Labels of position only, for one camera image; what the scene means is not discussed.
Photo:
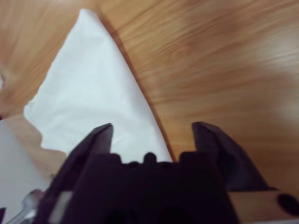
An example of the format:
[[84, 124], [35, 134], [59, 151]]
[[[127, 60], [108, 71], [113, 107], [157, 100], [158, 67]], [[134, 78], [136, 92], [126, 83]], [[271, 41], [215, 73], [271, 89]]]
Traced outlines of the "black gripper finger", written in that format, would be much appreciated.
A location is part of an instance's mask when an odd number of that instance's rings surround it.
[[219, 127], [205, 123], [192, 123], [197, 151], [210, 154], [229, 191], [268, 191], [264, 180], [246, 151]]
[[34, 218], [35, 224], [61, 222], [90, 157], [109, 154], [112, 136], [113, 125], [104, 124], [93, 129], [72, 150], [40, 201]]

